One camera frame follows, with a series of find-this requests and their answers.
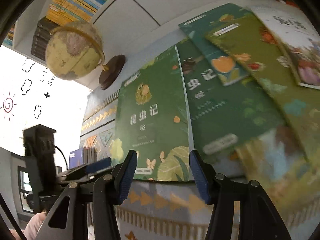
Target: bookshelf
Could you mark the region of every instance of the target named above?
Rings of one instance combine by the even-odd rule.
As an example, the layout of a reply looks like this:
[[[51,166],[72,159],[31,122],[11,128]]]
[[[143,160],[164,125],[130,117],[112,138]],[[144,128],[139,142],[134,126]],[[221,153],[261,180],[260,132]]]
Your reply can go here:
[[[30,51],[37,22],[46,15],[51,1],[35,0],[23,12],[16,22],[11,48],[42,65],[45,65],[45,62],[31,55]],[[122,70],[125,72],[127,65],[130,64],[130,58],[149,45],[160,40],[164,42],[162,38],[170,33],[176,37],[173,40],[180,39],[179,23],[228,2],[242,7],[251,4],[270,4],[270,6],[285,7],[285,10],[292,10],[297,15],[305,17],[297,8],[273,0],[108,0],[94,14],[90,22],[97,27],[103,38],[105,62],[115,55],[124,54],[128,58]],[[98,67],[76,81],[95,89],[99,86],[101,70]]]

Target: globe stand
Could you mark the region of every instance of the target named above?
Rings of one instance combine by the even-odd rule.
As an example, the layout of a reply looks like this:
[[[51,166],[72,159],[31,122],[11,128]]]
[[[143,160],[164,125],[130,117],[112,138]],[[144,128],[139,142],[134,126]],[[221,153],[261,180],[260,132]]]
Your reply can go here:
[[[108,61],[106,68],[100,74],[99,84],[102,90],[106,90],[119,76],[125,63],[125,55],[117,55]]]

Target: blue book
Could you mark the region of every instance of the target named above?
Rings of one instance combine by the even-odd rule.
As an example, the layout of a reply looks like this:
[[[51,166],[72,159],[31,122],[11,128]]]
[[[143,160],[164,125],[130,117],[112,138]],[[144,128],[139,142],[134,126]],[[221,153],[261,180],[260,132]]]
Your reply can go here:
[[[70,152],[69,169],[72,169],[84,164],[83,153],[84,153],[84,148],[80,148],[73,152]]]

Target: black line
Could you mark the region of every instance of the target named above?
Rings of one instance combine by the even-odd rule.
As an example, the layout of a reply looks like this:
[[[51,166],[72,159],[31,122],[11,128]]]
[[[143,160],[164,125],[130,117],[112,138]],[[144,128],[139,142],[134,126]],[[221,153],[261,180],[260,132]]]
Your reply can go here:
[[[113,4],[115,1],[116,1],[116,0],[114,0],[112,3],[110,3],[109,6],[103,10],[103,12],[97,17],[97,19],[95,19],[95,21],[94,21],[92,24],[95,24],[96,21],[98,21],[98,19],[100,18],[100,16],[101,16],[101,15],[111,6],[111,4]]]
[[[159,26],[161,26],[156,19],[153,18],[153,16],[145,9],[141,6],[141,4],[139,4],[136,0],[133,0],[136,4],[138,4]]]
[[[93,130],[91,130],[91,131],[89,131],[89,132],[84,133],[83,135],[81,135],[81,136],[80,136],[80,138],[81,138],[82,136],[84,136],[84,135],[88,134],[88,133],[91,133],[91,132],[93,132],[93,131],[95,131],[95,130],[99,129],[100,127],[102,127],[102,126],[104,126],[104,125],[107,125],[107,124],[109,124],[109,123],[113,122],[114,120],[115,120],[115,119],[112,119],[111,121],[109,121],[109,122],[107,122],[107,123],[105,123],[105,124],[102,124],[102,125],[100,125],[99,127],[94,128]]]

